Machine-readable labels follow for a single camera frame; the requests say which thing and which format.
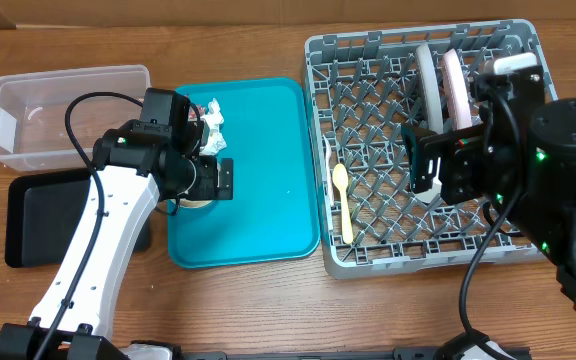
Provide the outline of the grey bowl with rice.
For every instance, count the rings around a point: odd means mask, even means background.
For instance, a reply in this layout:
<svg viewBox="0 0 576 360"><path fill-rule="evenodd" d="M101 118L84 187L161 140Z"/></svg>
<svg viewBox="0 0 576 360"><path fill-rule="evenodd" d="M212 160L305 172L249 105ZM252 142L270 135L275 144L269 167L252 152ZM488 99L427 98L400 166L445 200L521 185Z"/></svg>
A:
<svg viewBox="0 0 576 360"><path fill-rule="evenodd" d="M203 208L212 203L212 200L188 200L188 199L180 199L178 203L179 208L186 208L186 209L197 209Z"/></svg>

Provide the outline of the grey plate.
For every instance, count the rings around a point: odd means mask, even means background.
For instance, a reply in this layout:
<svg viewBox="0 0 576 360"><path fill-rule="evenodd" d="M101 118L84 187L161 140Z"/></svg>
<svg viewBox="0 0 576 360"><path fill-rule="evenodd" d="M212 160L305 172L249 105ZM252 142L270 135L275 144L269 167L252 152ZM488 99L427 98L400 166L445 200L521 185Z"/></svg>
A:
<svg viewBox="0 0 576 360"><path fill-rule="evenodd" d="M437 134L442 134L444 122L441 98L435 65L427 43L423 43L415 49L415 58L418 82L421 87L420 96L425 106L425 118L428 129Z"/></svg>

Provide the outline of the yellow plastic spoon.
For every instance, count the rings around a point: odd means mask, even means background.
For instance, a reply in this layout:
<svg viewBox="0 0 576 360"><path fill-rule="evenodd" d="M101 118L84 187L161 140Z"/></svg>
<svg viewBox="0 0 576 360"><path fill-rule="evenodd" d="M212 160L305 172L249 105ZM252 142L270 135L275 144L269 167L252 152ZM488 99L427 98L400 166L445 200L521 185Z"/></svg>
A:
<svg viewBox="0 0 576 360"><path fill-rule="evenodd" d="M354 237L347 197L349 178L347 169L342 163L336 164L333 168L332 182L340 195L342 240L345 244L352 244Z"/></svg>

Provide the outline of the white plastic utensil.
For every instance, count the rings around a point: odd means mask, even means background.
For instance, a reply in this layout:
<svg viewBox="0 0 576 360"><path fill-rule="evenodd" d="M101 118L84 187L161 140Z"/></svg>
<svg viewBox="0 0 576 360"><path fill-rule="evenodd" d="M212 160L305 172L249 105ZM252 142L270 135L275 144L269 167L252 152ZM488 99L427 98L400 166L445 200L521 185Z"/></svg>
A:
<svg viewBox="0 0 576 360"><path fill-rule="evenodd" d="M331 208L333 208L335 205L335 200L334 200L334 190L333 190L333 182L332 182L332 169L330 166L330 160L332 157L332 148L331 148L329 139L325 135L323 136L323 143L325 146L324 156L325 156L325 170L326 170L326 177L327 177L327 180L326 180L327 181L327 195L328 195L329 205Z"/></svg>

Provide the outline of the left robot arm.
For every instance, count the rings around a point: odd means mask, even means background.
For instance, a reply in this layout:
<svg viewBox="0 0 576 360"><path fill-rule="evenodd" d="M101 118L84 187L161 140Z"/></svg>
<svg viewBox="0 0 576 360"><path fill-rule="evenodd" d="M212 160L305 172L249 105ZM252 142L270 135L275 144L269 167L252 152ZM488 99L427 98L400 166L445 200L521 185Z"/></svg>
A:
<svg viewBox="0 0 576 360"><path fill-rule="evenodd" d="M0 330L0 359L180 359L180 346L111 342L119 290L139 233L162 201L230 200L233 161L203 155L209 128L198 107L175 91L150 88L139 118L109 129L86 154L65 130L90 174L85 207L57 274L24 325Z"/></svg>

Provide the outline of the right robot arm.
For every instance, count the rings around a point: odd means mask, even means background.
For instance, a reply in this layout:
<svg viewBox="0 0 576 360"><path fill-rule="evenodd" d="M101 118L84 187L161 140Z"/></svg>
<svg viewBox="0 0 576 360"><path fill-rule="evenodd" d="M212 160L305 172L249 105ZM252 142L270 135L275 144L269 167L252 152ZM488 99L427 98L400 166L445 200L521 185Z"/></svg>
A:
<svg viewBox="0 0 576 360"><path fill-rule="evenodd" d="M469 82L479 124L445 134L404 125L411 188L442 184L449 204L485 197L498 234L510 222L557 269L576 311L576 98L548 100L532 53L486 62Z"/></svg>

